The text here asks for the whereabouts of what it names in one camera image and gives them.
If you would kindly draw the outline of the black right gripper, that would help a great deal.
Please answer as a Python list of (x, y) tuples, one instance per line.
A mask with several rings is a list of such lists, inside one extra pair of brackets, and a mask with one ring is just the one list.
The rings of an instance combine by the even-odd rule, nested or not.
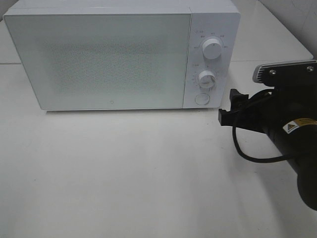
[(249, 97), (237, 89), (229, 94), (230, 111), (218, 110), (221, 126), (266, 134), (270, 139), (296, 139), (297, 93), (291, 88), (262, 90)]

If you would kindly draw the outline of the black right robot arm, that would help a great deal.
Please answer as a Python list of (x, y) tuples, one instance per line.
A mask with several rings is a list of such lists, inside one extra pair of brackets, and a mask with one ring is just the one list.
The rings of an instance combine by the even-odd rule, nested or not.
[[(303, 202), (317, 208), (317, 90), (314, 87), (276, 87), (252, 97), (231, 89), (230, 110), (219, 109), (222, 126), (232, 128), (237, 153), (259, 164), (287, 161), (297, 174), (297, 188)], [(256, 158), (241, 149), (238, 128), (264, 133), (280, 156)]]

